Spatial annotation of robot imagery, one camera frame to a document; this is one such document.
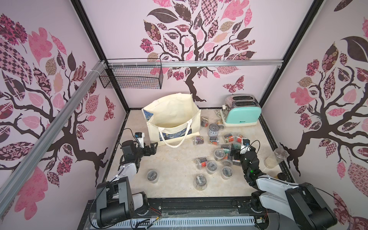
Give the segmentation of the teal label seed jar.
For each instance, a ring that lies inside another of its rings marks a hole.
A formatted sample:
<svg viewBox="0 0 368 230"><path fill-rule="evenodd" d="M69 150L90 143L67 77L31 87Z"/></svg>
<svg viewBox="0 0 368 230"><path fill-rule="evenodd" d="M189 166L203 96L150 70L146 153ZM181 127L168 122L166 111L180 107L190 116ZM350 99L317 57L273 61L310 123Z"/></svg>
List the teal label seed jar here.
<svg viewBox="0 0 368 230"><path fill-rule="evenodd" d="M221 149L225 152L225 154L231 153L231 145L221 145Z"/></svg>

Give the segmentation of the red label seed jar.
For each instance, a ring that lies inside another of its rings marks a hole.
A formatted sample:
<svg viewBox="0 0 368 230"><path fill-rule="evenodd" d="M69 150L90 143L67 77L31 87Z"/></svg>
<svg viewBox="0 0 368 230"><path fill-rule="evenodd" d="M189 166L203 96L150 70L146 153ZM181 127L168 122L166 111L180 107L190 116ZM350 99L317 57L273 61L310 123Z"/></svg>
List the red label seed jar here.
<svg viewBox="0 0 368 230"><path fill-rule="evenodd" d="M209 138L209 143L212 144L212 145L218 145L219 144L218 137L210 137Z"/></svg>

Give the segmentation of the clear seed jar grey lid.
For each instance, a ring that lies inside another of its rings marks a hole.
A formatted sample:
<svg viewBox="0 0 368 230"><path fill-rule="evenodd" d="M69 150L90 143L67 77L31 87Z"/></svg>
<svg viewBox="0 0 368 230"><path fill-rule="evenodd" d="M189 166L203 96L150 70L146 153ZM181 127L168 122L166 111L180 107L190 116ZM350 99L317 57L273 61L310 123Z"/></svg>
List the clear seed jar grey lid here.
<svg viewBox="0 0 368 230"><path fill-rule="evenodd" d="M147 172L147 180L152 183L156 184L159 181L159 174L156 170L152 169Z"/></svg>

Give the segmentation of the clear seed jar dark lid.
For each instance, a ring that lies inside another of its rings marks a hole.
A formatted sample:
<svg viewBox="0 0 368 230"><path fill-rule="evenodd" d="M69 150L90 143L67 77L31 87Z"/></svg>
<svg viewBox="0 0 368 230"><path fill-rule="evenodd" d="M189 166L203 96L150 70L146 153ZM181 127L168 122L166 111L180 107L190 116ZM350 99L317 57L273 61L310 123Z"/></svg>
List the clear seed jar dark lid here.
<svg viewBox="0 0 368 230"><path fill-rule="evenodd" d="M208 161L206 165L206 171L208 174L214 174L218 169L217 163L215 161Z"/></svg>

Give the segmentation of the tan seed jar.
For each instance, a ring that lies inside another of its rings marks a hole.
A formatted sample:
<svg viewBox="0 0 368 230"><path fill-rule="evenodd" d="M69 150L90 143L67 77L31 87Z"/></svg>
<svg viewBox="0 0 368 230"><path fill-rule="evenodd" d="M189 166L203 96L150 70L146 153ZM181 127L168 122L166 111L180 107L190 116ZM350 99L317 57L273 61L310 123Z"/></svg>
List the tan seed jar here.
<svg viewBox="0 0 368 230"><path fill-rule="evenodd" d="M224 124L223 124L222 120L218 120L218 121L216 122L216 124L218 125L219 131L221 131L221 130L223 130L223 129L225 128L225 126L224 126Z"/></svg>

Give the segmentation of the silver tin can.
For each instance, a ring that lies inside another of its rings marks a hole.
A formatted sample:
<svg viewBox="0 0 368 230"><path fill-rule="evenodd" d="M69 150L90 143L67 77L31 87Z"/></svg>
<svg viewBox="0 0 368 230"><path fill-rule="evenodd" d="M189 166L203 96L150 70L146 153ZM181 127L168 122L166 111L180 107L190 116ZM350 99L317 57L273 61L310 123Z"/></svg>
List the silver tin can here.
<svg viewBox="0 0 368 230"><path fill-rule="evenodd" d="M217 137L219 133L219 125L217 125L216 123L212 123L209 125L209 130L208 130L208 136L209 137Z"/></svg>

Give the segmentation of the clear jar sandy contents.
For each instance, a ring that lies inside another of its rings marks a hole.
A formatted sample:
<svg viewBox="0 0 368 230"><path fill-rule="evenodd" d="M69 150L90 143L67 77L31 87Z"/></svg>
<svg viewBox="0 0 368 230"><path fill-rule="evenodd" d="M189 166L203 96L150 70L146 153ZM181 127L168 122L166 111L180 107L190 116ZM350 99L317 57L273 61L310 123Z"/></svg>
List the clear jar sandy contents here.
<svg viewBox="0 0 368 230"><path fill-rule="evenodd" d="M266 168L273 169L287 159L289 153L283 148L276 148L265 160Z"/></svg>

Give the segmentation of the cream canvas tote bag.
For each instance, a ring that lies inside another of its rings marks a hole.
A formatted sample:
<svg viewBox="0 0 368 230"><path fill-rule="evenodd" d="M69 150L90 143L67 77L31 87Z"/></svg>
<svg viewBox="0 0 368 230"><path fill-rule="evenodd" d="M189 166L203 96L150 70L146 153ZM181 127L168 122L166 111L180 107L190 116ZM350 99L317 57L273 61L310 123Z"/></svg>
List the cream canvas tote bag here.
<svg viewBox="0 0 368 230"><path fill-rule="evenodd" d="M192 94L171 94L142 108L151 142L170 148L180 147L186 139L200 135L201 110Z"/></svg>

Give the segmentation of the purple label small jar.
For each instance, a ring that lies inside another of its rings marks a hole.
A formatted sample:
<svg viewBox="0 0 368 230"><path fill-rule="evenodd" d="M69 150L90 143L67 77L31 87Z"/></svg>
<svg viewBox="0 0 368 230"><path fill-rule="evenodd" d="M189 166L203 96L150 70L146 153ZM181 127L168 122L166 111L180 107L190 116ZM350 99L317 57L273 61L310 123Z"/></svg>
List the purple label small jar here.
<svg viewBox="0 0 368 230"><path fill-rule="evenodd" d="M195 137L193 137L193 144L194 145L204 144L204 138L202 136L195 136Z"/></svg>

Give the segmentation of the clear seed jar striped lid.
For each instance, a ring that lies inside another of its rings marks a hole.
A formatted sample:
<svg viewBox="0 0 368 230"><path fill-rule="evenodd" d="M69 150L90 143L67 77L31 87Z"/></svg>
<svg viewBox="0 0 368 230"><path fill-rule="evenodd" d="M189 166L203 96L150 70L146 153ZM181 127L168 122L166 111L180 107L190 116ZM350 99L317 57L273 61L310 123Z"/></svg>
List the clear seed jar striped lid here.
<svg viewBox="0 0 368 230"><path fill-rule="evenodd" d="M207 188L208 182L203 174L198 174L194 178L194 187L196 190L203 191Z"/></svg>

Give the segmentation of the yellow label seed jar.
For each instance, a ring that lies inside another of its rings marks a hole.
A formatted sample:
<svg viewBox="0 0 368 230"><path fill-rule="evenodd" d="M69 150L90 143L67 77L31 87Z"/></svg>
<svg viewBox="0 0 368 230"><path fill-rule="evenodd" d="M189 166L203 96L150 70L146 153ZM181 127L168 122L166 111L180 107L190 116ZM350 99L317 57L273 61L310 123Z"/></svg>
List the yellow label seed jar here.
<svg viewBox="0 0 368 230"><path fill-rule="evenodd" d="M287 181L287 179L288 179L287 177L288 176L285 173L283 173L283 172L280 172L277 175L277 179L282 180L282 181Z"/></svg>

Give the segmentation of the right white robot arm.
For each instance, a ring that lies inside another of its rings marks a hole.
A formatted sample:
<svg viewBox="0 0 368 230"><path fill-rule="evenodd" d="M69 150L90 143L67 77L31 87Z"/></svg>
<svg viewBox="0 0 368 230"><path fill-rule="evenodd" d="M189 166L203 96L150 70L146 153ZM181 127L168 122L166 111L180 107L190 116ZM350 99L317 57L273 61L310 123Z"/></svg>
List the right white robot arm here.
<svg viewBox="0 0 368 230"><path fill-rule="evenodd" d="M239 161L246 182L256 189L251 198L254 211L276 211L293 220L301 230L326 230L337 224L336 215L314 186L288 183L261 171L254 147L231 147L229 157Z"/></svg>

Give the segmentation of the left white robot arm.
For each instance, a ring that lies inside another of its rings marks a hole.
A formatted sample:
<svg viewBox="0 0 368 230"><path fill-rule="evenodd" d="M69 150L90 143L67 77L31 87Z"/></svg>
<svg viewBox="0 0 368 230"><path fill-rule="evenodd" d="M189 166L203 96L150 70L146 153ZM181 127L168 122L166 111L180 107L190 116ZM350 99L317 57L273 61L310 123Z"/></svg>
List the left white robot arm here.
<svg viewBox="0 0 368 230"><path fill-rule="evenodd" d="M149 211L149 202L144 192L132 193L130 180L138 173L141 159L156 154L158 143L137 147L137 141L122 143L123 155L120 158L118 173L112 180L100 183L96 188L96 224L88 216L91 226L102 230L117 223L132 219L135 215L144 216Z"/></svg>

